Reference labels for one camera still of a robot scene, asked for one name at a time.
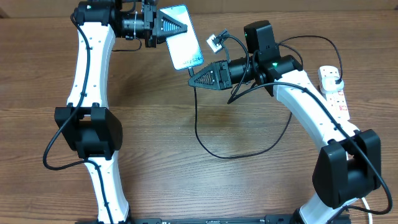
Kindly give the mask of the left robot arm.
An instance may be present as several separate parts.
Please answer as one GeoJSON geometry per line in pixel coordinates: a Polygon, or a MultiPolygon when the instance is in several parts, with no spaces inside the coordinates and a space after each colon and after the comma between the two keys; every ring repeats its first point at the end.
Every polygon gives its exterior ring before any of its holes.
{"type": "Polygon", "coordinates": [[[98,204],[97,223],[132,223],[119,173],[123,127],[109,110],[108,70],[118,38],[152,48],[188,36],[192,21],[185,5],[157,8],[143,1],[140,12],[123,10],[121,1],[82,1],[71,20],[78,31],[78,58],[72,90],[55,109],[58,135],[78,154],[91,177],[98,204]]]}

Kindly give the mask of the blue Galaxy smartphone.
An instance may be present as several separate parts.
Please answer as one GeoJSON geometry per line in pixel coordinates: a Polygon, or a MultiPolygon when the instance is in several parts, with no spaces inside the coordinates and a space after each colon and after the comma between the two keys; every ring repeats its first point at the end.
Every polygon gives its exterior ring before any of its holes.
{"type": "Polygon", "coordinates": [[[203,55],[186,5],[164,7],[160,11],[187,25],[187,32],[166,38],[174,69],[182,70],[202,65],[203,55]]]}

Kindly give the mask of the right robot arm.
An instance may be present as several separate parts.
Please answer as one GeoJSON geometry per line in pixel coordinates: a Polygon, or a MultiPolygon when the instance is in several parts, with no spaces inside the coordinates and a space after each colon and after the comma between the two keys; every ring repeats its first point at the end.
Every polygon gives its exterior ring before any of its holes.
{"type": "Polygon", "coordinates": [[[359,130],[333,114],[302,64],[281,56],[269,21],[244,28],[245,57],[213,62],[190,72],[189,85],[211,90],[238,89],[255,81],[298,119],[319,154],[312,175],[315,195],[291,215],[266,215],[266,223],[348,223],[343,212],[373,190],[381,177],[381,141],[371,129],[359,130]]]}

